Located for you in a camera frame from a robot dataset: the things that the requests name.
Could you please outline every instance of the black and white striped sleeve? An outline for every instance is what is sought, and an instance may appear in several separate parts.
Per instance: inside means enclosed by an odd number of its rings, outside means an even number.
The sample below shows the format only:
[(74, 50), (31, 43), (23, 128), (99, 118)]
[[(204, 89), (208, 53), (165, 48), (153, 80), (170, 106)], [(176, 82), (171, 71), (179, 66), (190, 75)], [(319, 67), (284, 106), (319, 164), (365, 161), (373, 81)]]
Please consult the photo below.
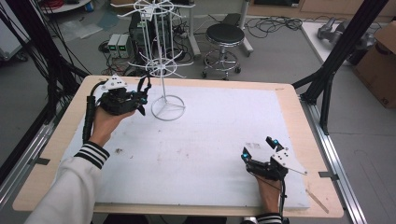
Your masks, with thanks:
[(88, 141), (82, 145), (75, 157), (81, 157), (87, 161), (90, 161), (97, 168), (102, 169), (105, 161), (110, 157), (110, 154), (102, 147), (99, 147), (95, 143)]
[(256, 217), (259, 224), (282, 224), (282, 217), (279, 213), (267, 213)]

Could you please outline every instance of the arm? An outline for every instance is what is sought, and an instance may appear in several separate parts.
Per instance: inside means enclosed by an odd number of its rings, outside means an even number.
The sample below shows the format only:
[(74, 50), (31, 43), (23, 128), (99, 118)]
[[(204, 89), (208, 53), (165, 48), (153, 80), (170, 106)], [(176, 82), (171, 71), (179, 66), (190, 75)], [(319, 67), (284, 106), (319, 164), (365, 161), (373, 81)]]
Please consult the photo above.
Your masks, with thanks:
[[(259, 185), (263, 211), (261, 215), (256, 216), (257, 223), (281, 224), (282, 216), (279, 214), (280, 181), (265, 179), (264, 177), (257, 175), (256, 179)], [(247, 220), (241, 224), (253, 224), (253, 222)]]
[(90, 223), (102, 166), (110, 156), (103, 149), (120, 121), (134, 112), (111, 116), (98, 107), (90, 140), (63, 161), (56, 180), (25, 223)]

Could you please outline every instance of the whiteboard surface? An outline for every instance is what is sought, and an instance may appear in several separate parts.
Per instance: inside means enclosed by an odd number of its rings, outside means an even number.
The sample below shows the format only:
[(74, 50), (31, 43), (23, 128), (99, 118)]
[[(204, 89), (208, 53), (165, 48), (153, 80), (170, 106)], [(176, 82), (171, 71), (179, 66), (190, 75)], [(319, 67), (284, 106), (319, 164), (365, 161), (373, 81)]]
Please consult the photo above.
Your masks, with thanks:
[[(240, 156), (246, 147), (257, 161), (274, 152), (271, 136), (290, 149), (274, 91), (165, 86), (183, 99), (184, 115), (162, 121), (150, 113), (162, 87), (148, 92), (147, 115), (123, 120), (105, 145), (110, 158), (96, 201), (172, 205), (261, 206), (256, 179)], [(136, 85), (129, 85), (128, 91)], [(100, 88), (95, 95), (102, 95)], [(83, 119), (62, 160), (82, 145)], [(285, 208), (309, 207), (300, 174), (286, 177)]]

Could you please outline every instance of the floor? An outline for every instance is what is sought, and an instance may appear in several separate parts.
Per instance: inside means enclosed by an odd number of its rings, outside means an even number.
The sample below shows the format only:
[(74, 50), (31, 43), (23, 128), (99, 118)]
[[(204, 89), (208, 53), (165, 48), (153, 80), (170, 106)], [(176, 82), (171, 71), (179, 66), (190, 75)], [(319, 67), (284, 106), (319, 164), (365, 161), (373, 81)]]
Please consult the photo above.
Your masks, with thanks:
[[(106, 69), (106, 59), (98, 46), (111, 34), (128, 31), (129, 21), (120, 20), (100, 6), (94, 12), (84, 10), (57, 15), (59, 23), (81, 21), (84, 25), (100, 24), (104, 30), (85, 39), (73, 39), (67, 46), (78, 56), (92, 74)], [(202, 29), (214, 24), (209, 17), (197, 18), (196, 27)], [(262, 35), (252, 30), (254, 35)], [(282, 27), (265, 38), (257, 38), (245, 31), (254, 52), (247, 57), (243, 49), (234, 49), (242, 68), (240, 74), (231, 73), (230, 80), (253, 82), (293, 83), (306, 77), (321, 66), (321, 61), (301, 30)], [(204, 35), (196, 36), (202, 53), (210, 46)], [(180, 67), (177, 72), (187, 78), (201, 79), (202, 59), (191, 66)], [(222, 74), (210, 72), (207, 79), (221, 79)], [(46, 103), (47, 84), (32, 62), (11, 61), (0, 67), (0, 164), (14, 148)], [(297, 93), (304, 92), (301, 87)], [(344, 165), (349, 182), (358, 198), (368, 223), (392, 223), (396, 219), (396, 110), (384, 108), (353, 74), (351, 66), (342, 66), (332, 87), (329, 132)], [(12, 209), (12, 200), (18, 188), (0, 211), (2, 223), (23, 223), (28, 213)], [(95, 214), (94, 223), (102, 223), (106, 215)], [(181, 223), (182, 217), (165, 217), (169, 223)], [(153, 223), (163, 223), (158, 216)], [(230, 218), (228, 223), (238, 223)], [(347, 214), (342, 218), (291, 218), (290, 223), (349, 223)]]

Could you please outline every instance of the stool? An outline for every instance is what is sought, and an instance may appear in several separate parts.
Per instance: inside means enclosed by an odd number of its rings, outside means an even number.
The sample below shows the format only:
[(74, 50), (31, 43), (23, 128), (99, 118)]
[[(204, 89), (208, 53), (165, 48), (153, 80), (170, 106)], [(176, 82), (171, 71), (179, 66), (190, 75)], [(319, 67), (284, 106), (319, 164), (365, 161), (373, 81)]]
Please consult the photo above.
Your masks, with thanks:
[[(202, 73), (202, 77), (206, 77), (207, 68), (225, 72), (225, 78), (223, 80), (228, 80), (229, 70), (234, 69), (236, 73), (240, 73), (241, 67), (238, 58), (233, 53), (226, 50), (226, 48), (240, 45), (244, 38), (244, 32), (231, 24), (219, 23), (207, 28), (206, 39), (210, 43), (220, 46), (220, 49), (211, 50), (204, 57), (205, 69)], [(217, 54), (219, 55), (218, 59), (214, 62), (210, 62), (209, 57), (216, 57)]]

